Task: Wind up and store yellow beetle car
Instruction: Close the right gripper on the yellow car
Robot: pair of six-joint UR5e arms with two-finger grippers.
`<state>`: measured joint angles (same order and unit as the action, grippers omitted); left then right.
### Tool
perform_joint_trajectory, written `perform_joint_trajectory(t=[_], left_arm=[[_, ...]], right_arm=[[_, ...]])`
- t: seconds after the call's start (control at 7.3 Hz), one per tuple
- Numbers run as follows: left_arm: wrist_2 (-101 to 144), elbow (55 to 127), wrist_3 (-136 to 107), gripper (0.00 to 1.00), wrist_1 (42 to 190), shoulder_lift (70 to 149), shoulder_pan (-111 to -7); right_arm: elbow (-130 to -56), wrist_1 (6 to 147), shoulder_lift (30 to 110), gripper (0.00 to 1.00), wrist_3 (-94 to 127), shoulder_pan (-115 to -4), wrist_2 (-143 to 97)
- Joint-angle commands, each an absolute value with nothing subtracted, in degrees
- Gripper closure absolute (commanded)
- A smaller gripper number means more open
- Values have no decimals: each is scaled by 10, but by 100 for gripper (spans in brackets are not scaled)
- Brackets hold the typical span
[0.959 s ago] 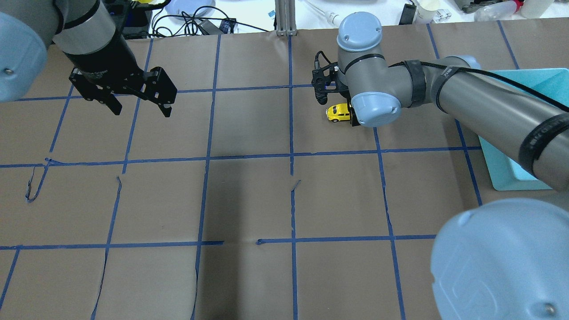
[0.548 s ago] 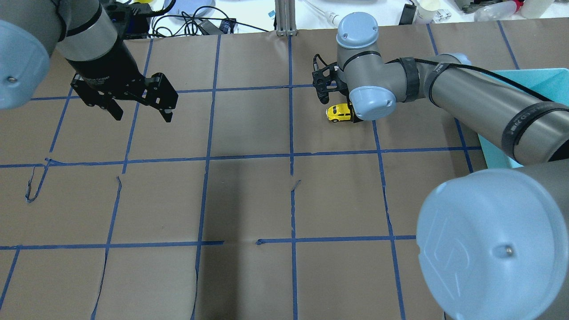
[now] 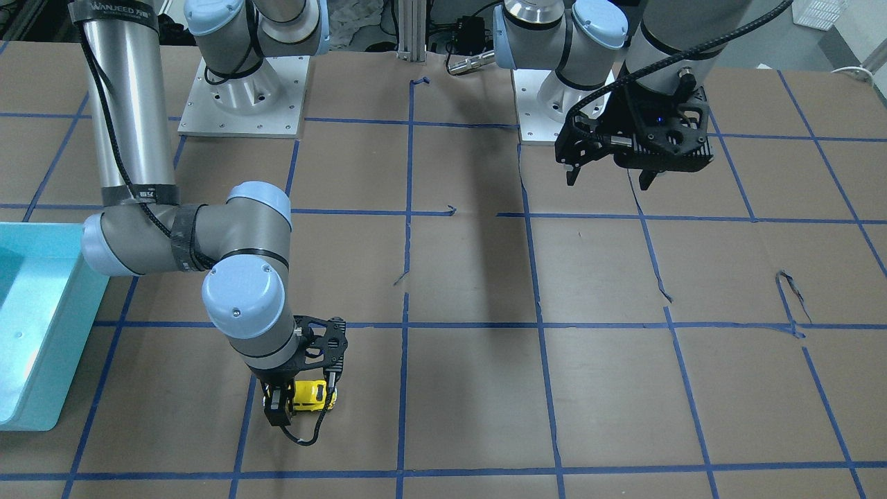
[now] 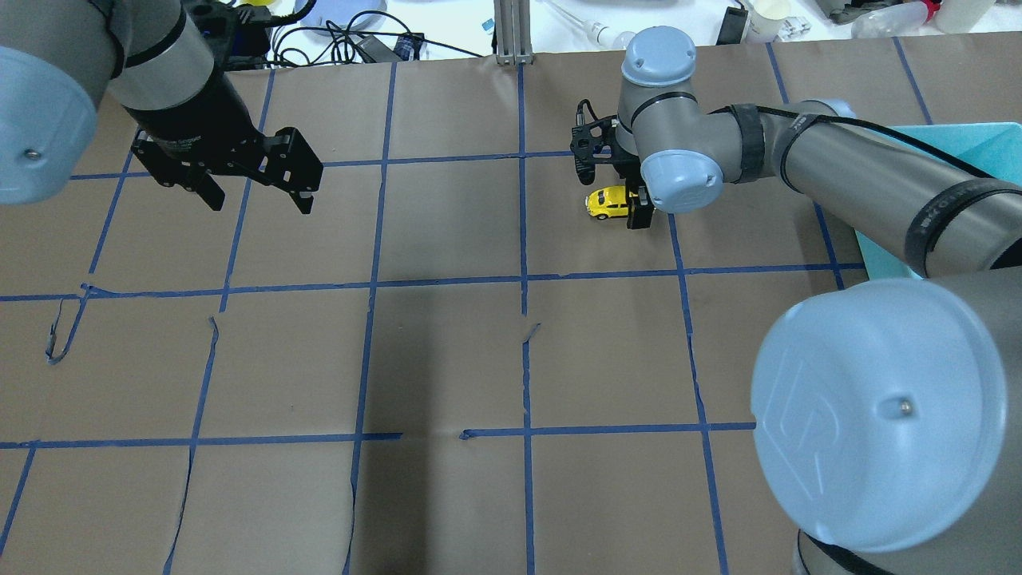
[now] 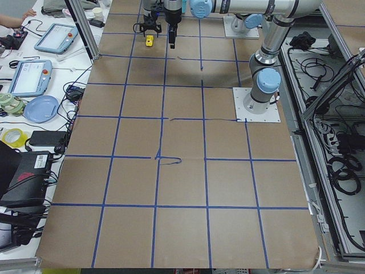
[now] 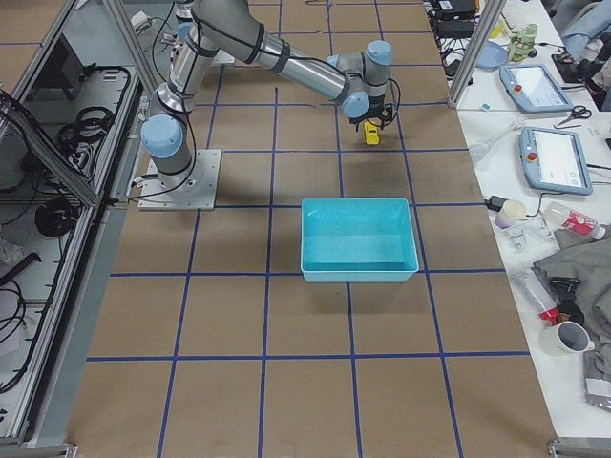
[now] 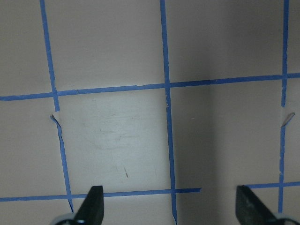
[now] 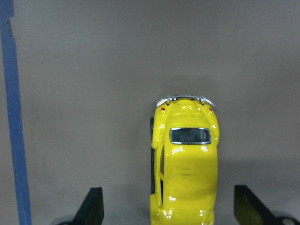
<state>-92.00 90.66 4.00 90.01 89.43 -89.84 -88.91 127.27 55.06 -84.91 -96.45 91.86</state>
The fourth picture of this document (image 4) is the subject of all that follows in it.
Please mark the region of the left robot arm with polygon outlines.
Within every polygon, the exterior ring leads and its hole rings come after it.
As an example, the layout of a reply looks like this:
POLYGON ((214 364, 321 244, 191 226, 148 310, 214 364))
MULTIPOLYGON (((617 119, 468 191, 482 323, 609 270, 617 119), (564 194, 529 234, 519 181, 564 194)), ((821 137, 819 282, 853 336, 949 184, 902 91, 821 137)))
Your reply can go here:
POLYGON ((132 153, 165 187, 214 211, 219 176, 277 187, 310 214, 323 164, 299 130, 260 133, 179 1, 4 1, 1 200, 65 188, 113 96, 140 130, 132 153))

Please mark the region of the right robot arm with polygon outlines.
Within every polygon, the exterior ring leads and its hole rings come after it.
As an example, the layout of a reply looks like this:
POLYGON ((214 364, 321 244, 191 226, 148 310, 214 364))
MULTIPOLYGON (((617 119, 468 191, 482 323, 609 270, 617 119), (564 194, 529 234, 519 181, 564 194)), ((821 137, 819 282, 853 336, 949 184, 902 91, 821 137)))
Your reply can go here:
POLYGON ((1020 571, 1020 186, 844 101, 705 113, 697 50, 628 40, 616 114, 576 111, 578 179, 628 181, 628 225, 776 178, 908 269, 815 295, 771 325, 753 441, 797 526, 795 574, 1020 571))

